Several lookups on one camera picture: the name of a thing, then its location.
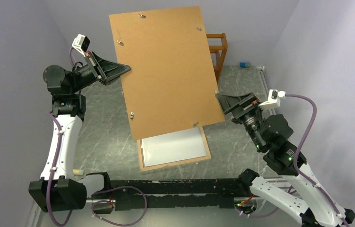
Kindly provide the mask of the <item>brown backing board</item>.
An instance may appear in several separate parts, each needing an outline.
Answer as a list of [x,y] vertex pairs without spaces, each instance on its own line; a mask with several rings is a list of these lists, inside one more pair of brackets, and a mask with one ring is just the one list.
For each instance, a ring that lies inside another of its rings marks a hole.
[[222,122],[199,6],[109,16],[134,140]]

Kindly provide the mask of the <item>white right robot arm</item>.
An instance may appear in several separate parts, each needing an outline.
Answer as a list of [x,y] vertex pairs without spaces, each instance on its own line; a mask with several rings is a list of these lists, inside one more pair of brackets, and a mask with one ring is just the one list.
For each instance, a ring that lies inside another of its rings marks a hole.
[[265,118],[264,110],[278,108],[281,100],[289,97],[285,91],[270,90],[268,99],[260,102],[253,93],[243,96],[217,94],[224,114],[232,115],[232,122],[241,124],[268,167],[286,180],[294,194],[282,190],[251,169],[238,177],[237,191],[263,198],[291,216],[303,227],[350,226],[355,212],[337,204],[314,175],[302,146],[316,118],[317,107],[312,103],[312,116],[299,145],[289,141],[293,129],[282,114]]

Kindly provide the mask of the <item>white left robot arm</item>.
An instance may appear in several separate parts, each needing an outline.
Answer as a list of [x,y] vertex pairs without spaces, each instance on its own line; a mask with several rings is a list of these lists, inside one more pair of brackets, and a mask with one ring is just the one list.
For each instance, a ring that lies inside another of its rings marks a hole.
[[85,60],[85,65],[77,63],[72,70],[50,65],[43,72],[43,80],[52,96],[53,135],[44,170],[38,181],[30,182],[28,192],[47,213],[80,210],[92,195],[105,199],[112,192],[109,175],[105,172],[87,174],[78,181],[74,179],[73,161],[86,112],[86,98],[80,91],[95,82],[110,85],[131,71],[131,67],[105,60],[90,51],[86,52]]

